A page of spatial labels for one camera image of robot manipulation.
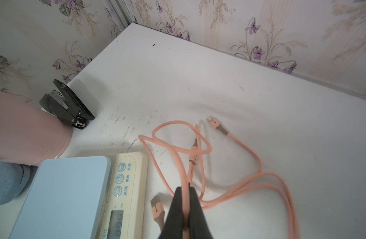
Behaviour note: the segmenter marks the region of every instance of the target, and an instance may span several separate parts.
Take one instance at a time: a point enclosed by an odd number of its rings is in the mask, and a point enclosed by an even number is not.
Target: light blue lid
[[[45,160],[10,239],[95,238],[110,165],[105,156]]]

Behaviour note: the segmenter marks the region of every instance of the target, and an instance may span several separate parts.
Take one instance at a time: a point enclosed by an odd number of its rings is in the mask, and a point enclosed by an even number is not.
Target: floral wallpaper
[[[366,96],[366,0],[124,0],[133,21]]]
[[[39,107],[53,79],[71,81],[119,33],[102,1],[0,1],[0,89]]]
[[[124,0],[133,21],[366,96],[366,0]],[[101,0],[0,0],[0,88],[39,99],[120,30]]]

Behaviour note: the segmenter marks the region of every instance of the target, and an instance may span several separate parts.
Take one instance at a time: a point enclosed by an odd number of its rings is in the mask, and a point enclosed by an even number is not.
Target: pink charging cable
[[[156,127],[152,131],[152,138],[144,136],[144,135],[139,136],[139,140],[142,142],[142,144],[145,146],[146,150],[148,151],[149,155],[151,156],[152,162],[154,163],[154,166],[156,167],[157,172],[159,173],[164,185],[166,186],[166,188],[168,189],[168,191],[171,193],[172,196],[174,195],[174,192],[171,190],[171,188],[168,185],[166,179],[164,178],[164,176],[163,176],[163,174],[162,174],[162,172],[161,172],[161,170],[160,170],[160,168],[159,168],[159,166],[158,166],[158,164],[155,160],[155,157],[152,154],[150,148],[148,147],[146,141],[149,141],[149,142],[154,143],[156,145],[167,148],[167,150],[171,153],[172,157],[174,158],[174,160],[176,162],[176,165],[177,165],[178,171],[179,171],[179,175],[180,175],[181,189],[182,189],[182,210],[183,210],[184,223],[185,223],[185,230],[183,230],[183,238],[188,238],[187,237],[188,236],[187,222],[188,222],[188,214],[189,214],[189,183],[192,185],[192,177],[193,177],[194,167],[196,165],[196,162],[199,161],[200,162],[200,168],[201,168],[201,174],[202,174],[202,190],[201,190],[201,194],[199,196],[199,201],[200,201],[200,204],[201,204],[203,210],[212,208],[212,207],[218,205],[219,203],[228,201],[229,199],[235,198],[237,196],[240,196],[241,194],[244,194],[246,192],[250,192],[252,190],[263,189],[263,188],[275,189],[281,195],[281,197],[283,198],[284,203],[285,203],[286,208],[287,208],[289,239],[300,239],[300,232],[298,230],[298,223],[297,223],[296,212],[295,212],[295,208],[294,208],[294,204],[293,204],[293,199],[292,199],[291,193],[288,189],[288,186],[286,185],[284,180],[279,175],[277,175],[273,172],[261,172],[262,171],[262,161],[261,161],[260,157],[252,149],[250,149],[243,142],[241,142],[235,136],[233,136],[228,131],[226,131],[217,119],[210,116],[210,117],[207,118],[207,120],[209,121],[209,123],[212,127],[214,127],[215,129],[221,131],[222,133],[224,133],[227,137],[229,137],[230,139],[232,139],[233,141],[238,143],[241,147],[243,147],[250,154],[252,154],[256,158],[256,160],[259,164],[259,169],[257,170],[257,172],[255,174],[253,174],[253,175],[249,176],[248,178],[244,179],[239,184],[237,184],[233,188],[229,189],[222,196],[220,196],[216,199],[213,199],[213,200],[209,200],[209,201],[204,201],[203,200],[204,191],[205,191],[205,175],[204,175],[204,165],[203,165],[202,156],[205,155],[205,154],[209,154],[212,151],[212,146],[209,143],[209,141],[206,140],[205,137],[200,134],[200,130],[199,130],[198,125],[195,125],[195,127],[194,127],[193,125],[189,124],[188,122],[175,120],[175,121],[170,121],[170,122],[163,123],[160,126]],[[167,125],[172,125],[172,124],[186,125],[186,126],[190,127],[195,132],[196,141],[195,141],[195,143],[194,143],[194,145],[192,146],[191,149],[185,149],[185,148],[170,145],[166,141],[163,141],[163,140],[161,140],[161,139],[159,139],[158,137],[155,136],[156,132],[158,130],[160,130],[162,127],[165,127]],[[201,141],[200,140],[202,140],[207,145],[207,149],[205,149],[205,150],[201,149]],[[186,174],[186,172],[185,172],[183,162],[182,162],[178,152],[189,155],[190,165],[189,165],[188,174]],[[283,185],[284,191],[281,188],[279,188],[279,187],[277,187],[273,184],[260,184],[260,185],[256,185],[256,186],[246,187],[249,184],[251,184],[255,179],[257,179],[259,177],[263,177],[263,176],[274,176],[274,177],[276,177],[281,182],[281,184]]]

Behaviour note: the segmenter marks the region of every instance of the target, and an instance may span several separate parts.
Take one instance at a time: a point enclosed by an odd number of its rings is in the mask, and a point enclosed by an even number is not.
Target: black clip
[[[76,94],[64,83],[55,79],[53,83],[58,91],[45,94],[39,101],[49,113],[57,116],[62,122],[78,129],[86,127],[89,120],[95,119]]]
[[[190,239],[213,239],[209,232],[202,207],[197,197],[196,190],[189,188],[189,215],[188,227]],[[183,232],[183,211],[182,211],[182,189],[177,187],[171,207],[168,212],[166,224],[159,239],[182,239]]]

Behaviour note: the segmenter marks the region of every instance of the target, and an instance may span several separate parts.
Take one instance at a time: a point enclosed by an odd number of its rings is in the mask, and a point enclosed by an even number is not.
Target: blue fabric
[[[0,205],[16,198],[29,177],[30,166],[0,162]]]

